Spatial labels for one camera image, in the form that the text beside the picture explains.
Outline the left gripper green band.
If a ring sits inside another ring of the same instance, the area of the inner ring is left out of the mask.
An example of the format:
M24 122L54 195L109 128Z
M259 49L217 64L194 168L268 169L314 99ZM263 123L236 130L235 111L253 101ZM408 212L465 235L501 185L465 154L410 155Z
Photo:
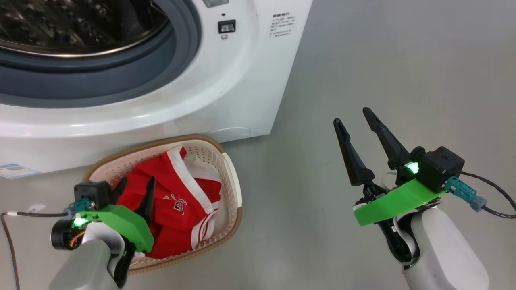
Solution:
M131 211L123 205L114 205L117 204L126 185L127 177L123 177L114 188L109 189L109 204L112 205L107 205L98 211L79 212L76 216L91 222L102 222L133 243L136 251L150 252L154 245L154 237L149 224L153 218L155 177L152 176L149 179L145 195L135 211Z

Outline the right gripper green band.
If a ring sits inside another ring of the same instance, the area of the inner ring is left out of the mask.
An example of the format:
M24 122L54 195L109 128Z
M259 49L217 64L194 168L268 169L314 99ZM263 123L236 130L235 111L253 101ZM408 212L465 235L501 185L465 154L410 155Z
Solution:
M387 164L389 168L394 170L408 164L410 162L409 152L376 116L373 110L369 107L363 107L362 112L370 129L380 140L388 158ZM342 121L339 118L335 118L333 126L350 184L354 187L373 184L375 175L371 169L366 167L359 154L357 154L351 143L350 134ZM360 226L374 224L427 205L444 193L444 189L440 189L440 192L435 193L418 180L413 179L368 203L360 202L359 205L355 205L354 216Z

